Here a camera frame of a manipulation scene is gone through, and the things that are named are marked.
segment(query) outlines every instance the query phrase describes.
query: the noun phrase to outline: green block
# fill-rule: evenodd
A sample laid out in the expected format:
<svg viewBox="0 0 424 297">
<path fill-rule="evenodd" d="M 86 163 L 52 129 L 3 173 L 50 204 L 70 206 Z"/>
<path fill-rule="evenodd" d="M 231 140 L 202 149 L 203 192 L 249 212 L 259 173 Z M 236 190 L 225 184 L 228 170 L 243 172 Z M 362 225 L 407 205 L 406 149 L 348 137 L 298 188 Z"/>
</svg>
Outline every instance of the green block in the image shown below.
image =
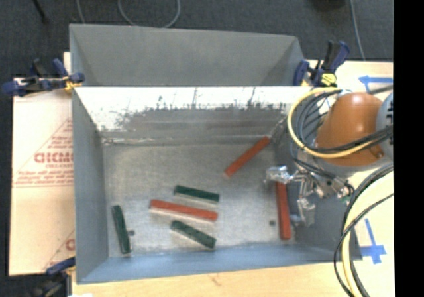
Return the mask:
<svg viewBox="0 0 424 297">
<path fill-rule="evenodd" d="M 205 200 L 211 203 L 219 202 L 219 194 L 199 190 L 197 188 L 189 188 L 187 186 L 177 185 L 174 190 L 174 194 L 187 196 L 199 200 Z"/>
<path fill-rule="evenodd" d="M 171 230 L 176 231 L 198 243 L 208 247 L 209 249 L 213 249 L 217 240 L 206 233 L 191 227 L 183 223 L 182 221 L 174 220 L 171 223 Z"/>
<path fill-rule="evenodd" d="M 112 216 L 113 216 L 113 221 L 115 222 L 115 228 L 118 233 L 118 239 L 119 239 L 119 245 L 121 247 L 121 252 L 124 254 L 130 253 L 132 251 L 130 238 L 128 235 L 127 226 L 125 225 L 124 215 L 119 205 L 112 206 Z"/>
</svg>

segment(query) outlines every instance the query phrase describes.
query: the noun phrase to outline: blue line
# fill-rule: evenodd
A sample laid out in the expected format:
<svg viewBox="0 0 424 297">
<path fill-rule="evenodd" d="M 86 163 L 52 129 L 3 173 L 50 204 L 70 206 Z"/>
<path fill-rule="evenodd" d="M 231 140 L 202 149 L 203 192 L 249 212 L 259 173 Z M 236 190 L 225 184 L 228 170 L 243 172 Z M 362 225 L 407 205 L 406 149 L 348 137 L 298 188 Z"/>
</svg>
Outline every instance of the blue line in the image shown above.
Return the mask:
<svg viewBox="0 0 424 297">
<path fill-rule="evenodd" d="M 370 88 L 368 87 L 368 84 L 373 82 L 391 84 L 393 83 L 393 78 L 362 76 L 359 77 L 359 81 L 365 85 L 366 91 L 369 92 Z"/>
<path fill-rule="evenodd" d="M 374 264 L 381 263 L 382 260 L 380 258 L 380 255 L 385 255 L 387 254 L 387 252 L 384 249 L 383 245 L 376 244 L 374 234 L 371 230 L 371 224 L 368 219 L 365 219 L 365 224 L 371 238 L 371 246 L 360 247 L 360 252 L 362 253 L 362 256 L 370 256 Z"/>
<path fill-rule="evenodd" d="M 366 224 L 366 229 L 368 230 L 368 233 L 370 234 L 371 244 L 375 245 L 376 240 L 374 238 L 374 234 L 372 233 L 371 224 L 370 224 L 370 221 L 368 220 L 368 218 L 365 219 L 365 224 Z"/>
</svg>

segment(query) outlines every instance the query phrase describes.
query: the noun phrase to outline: clamp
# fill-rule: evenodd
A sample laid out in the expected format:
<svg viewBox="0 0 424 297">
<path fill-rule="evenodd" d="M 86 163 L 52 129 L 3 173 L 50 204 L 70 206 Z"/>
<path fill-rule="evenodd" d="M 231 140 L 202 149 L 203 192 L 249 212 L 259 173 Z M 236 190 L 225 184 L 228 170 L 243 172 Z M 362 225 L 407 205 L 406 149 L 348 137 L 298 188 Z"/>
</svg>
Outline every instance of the clamp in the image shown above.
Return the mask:
<svg viewBox="0 0 424 297">
<path fill-rule="evenodd" d="M 336 87 L 336 69 L 345 62 L 349 53 L 350 49 L 343 41 L 335 43 L 330 40 L 324 61 L 318 60 L 315 68 L 310 67 L 308 61 L 301 60 L 295 69 L 293 85 Z"/>
<path fill-rule="evenodd" d="M 59 291 L 63 297 L 72 294 L 72 282 L 69 270 L 76 265 L 75 257 L 70 257 L 52 267 L 49 267 L 45 275 L 48 277 L 44 282 L 30 291 L 15 297 L 53 297 L 58 296 Z"/>
<path fill-rule="evenodd" d="M 57 58 L 53 60 L 52 64 L 55 74 L 48 75 L 40 60 L 35 59 L 29 71 L 30 76 L 20 81 L 5 82 L 1 86 L 1 91 L 11 97 L 16 95 L 24 97 L 29 94 L 52 91 L 54 89 L 64 89 L 70 93 L 72 88 L 82 85 L 85 80 L 83 73 L 69 74 L 63 63 Z"/>
</svg>

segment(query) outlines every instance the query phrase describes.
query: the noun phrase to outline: yellow cable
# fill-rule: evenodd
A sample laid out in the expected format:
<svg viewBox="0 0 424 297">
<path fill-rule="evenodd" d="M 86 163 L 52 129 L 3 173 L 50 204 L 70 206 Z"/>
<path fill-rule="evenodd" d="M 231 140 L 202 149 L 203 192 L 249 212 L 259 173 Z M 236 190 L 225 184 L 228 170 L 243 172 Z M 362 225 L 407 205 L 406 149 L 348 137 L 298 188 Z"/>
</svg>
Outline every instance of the yellow cable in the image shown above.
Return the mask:
<svg viewBox="0 0 424 297">
<path fill-rule="evenodd" d="M 305 93 L 303 96 L 300 97 L 300 99 L 298 99 L 298 101 L 296 103 L 294 103 L 288 113 L 288 118 L 287 118 L 287 126 L 288 126 L 288 130 L 290 132 L 290 135 L 292 137 L 292 139 L 295 141 L 295 143 L 304 151 L 306 151 L 307 153 L 313 155 L 313 156 L 317 156 L 319 158 L 326 158 L 326 159 L 331 159 L 331 158 L 340 158 L 343 156 L 348 156 L 352 153 L 358 152 L 362 149 L 365 149 L 368 145 L 370 145 L 372 143 L 372 141 L 368 141 L 366 143 L 363 143 L 361 145 L 352 147 L 348 150 L 344 150 L 344 151 L 340 151 L 340 152 L 336 152 L 336 153 L 331 153 L 331 154 L 327 154 L 327 153 L 320 153 L 320 152 L 316 152 L 314 150 L 311 150 L 309 147 L 306 147 L 306 145 L 301 142 L 297 135 L 295 134 L 294 130 L 293 130 L 293 126 L 292 126 L 292 117 L 294 114 L 294 111 L 297 109 L 297 107 L 299 106 L 299 104 L 305 100 L 306 98 L 315 95 L 316 93 L 322 93 L 322 92 L 331 92 L 331 91 L 337 91 L 337 89 L 334 88 L 315 88 L 307 93 Z"/>
<path fill-rule="evenodd" d="M 387 173 L 385 176 L 379 178 L 374 184 L 378 184 L 379 182 L 381 182 L 382 180 L 387 180 L 388 178 L 392 177 L 393 180 L 393 172 L 389 172 Z M 349 214 L 347 215 L 346 218 L 346 223 L 345 223 L 345 227 L 348 227 L 350 225 L 350 223 L 352 223 L 358 216 L 358 214 L 356 213 L 354 215 L 354 217 L 350 217 L 352 215 L 352 210 L 354 210 L 354 208 L 352 208 L 349 211 Z M 346 277 L 346 281 L 349 285 L 350 291 L 352 292 L 352 294 L 355 297 L 362 297 L 362 294 L 360 293 L 355 279 L 353 277 L 352 274 L 352 270 L 350 268 L 350 262 L 349 262 L 349 258 L 350 258 L 350 232 L 348 233 L 348 235 L 344 238 L 342 244 L 341 244 L 341 262 L 343 265 L 343 271 L 344 271 L 344 276 Z"/>
</svg>

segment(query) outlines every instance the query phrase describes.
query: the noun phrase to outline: orange block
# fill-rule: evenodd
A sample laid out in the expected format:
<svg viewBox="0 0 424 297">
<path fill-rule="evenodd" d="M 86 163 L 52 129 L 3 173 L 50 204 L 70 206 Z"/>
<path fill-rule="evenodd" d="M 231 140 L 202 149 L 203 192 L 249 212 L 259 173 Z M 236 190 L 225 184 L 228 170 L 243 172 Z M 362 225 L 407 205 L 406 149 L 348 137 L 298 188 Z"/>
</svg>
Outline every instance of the orange block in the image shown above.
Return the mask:
<svg viewBox="0 0 424 297">
<path fill-rule="evenodd" d="M 193 208 L 187 205 L 181 205 L 164 200 L 153 199 L 150 201 L 150 209 L 156 209 L 168 213 L 177 213 L 188 217 L 200 218 L 207 221 L 216 221 L 218 213 L 206 209 Z"/>
</svg>

